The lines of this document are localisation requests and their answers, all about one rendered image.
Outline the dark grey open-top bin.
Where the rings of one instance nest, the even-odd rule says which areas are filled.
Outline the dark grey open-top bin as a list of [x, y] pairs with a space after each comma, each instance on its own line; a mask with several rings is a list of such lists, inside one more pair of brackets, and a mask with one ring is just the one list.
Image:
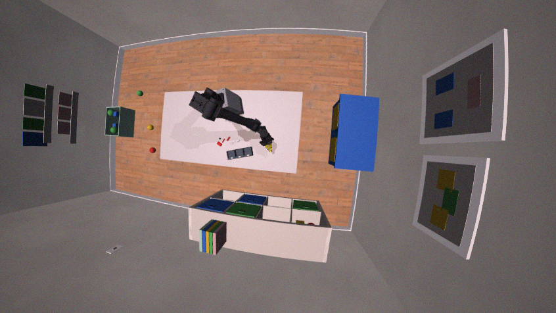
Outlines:
[[235, 149], [227, 152], [227, 159], [234, 159], [234, 158], [241, 158], [241, 157], [248, 157], [253, 155], [252, 147], [245, 147], [241, 149]]

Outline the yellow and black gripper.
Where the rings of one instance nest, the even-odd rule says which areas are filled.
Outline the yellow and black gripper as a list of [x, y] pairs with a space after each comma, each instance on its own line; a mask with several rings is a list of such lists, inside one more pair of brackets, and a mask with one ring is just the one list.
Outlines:
[[266, 142], [263, 143], [262, 141], [260, 141], [260, 144], [263, 145], [263, 147], [266, 146], [266, 148], [268, 149], [269, 152], [271, 151], [272, 143], [270, 145], [268, 145]]

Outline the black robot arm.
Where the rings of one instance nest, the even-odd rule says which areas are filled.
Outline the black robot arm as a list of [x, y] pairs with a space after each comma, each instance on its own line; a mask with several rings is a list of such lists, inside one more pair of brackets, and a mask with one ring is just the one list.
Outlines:
[[[228, 111], [222, 108], [224, 102], [224, 93], [217, 94], [215, 91], [206, 88], [205, 92], [201, 94], [195, 91], [189, 106], [202, 113], [202, 117], [207, 120], [215, 121], [216, 118], [223, 118], [232, 121], [246, 126], [255, 133], [258, 132], [261, 135], [260, 137], [263, 143], [266, 142], [268, 145], [272, 143], [273, 140], [266, 127], [261, 126], [262, 123], [258, 119], [245, 118], [234, 112]], [[258, 126], [259, 128], [257, 129]]]

